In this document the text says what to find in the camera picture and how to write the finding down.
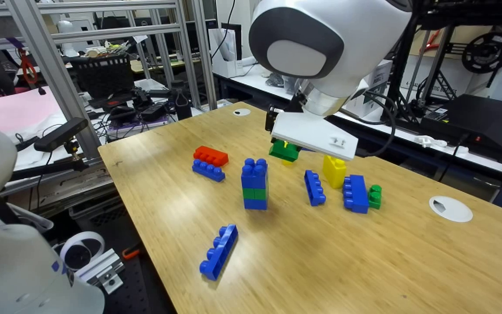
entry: wooden table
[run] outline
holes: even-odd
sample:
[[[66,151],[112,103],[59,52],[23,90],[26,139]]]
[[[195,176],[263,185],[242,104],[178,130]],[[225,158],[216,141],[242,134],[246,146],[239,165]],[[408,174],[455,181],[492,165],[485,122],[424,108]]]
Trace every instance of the wooden table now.
[[[385,160],[347,164],[383,186],[380,211],[349,212],[328,186],[310,207],[302,176],[322,157],[309,151],[267,157],[270,209],[242,209],[241,165],[270,146],[263,120],[234,104],[99,150],[178,312],[502,312],[502,209]],[[199,144],[230,153],[223,183],[192,172]],[[444,221],[432,195],[464,200],[474,219]],[[209,282],[199,263],[227,223],[241,237]]]

